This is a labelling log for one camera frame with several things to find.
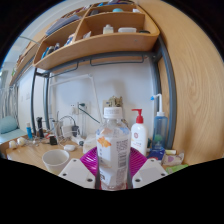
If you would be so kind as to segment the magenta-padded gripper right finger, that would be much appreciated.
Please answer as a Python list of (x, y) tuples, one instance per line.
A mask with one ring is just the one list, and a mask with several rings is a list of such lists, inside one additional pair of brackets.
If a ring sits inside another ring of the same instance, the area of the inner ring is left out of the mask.
[(167, 176), (167, 172), (156, 159), (147, 159), (138, 150), (131, 149), (127, 186), (140, 188)]

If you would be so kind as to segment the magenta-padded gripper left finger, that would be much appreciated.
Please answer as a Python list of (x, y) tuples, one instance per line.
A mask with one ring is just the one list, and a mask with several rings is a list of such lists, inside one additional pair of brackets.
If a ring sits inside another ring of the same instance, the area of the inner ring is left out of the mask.
[(94, 189), (97, 174), (97, 148), (93, 148), (80, 159), (72, 158), (59, 176), (81, 187)]

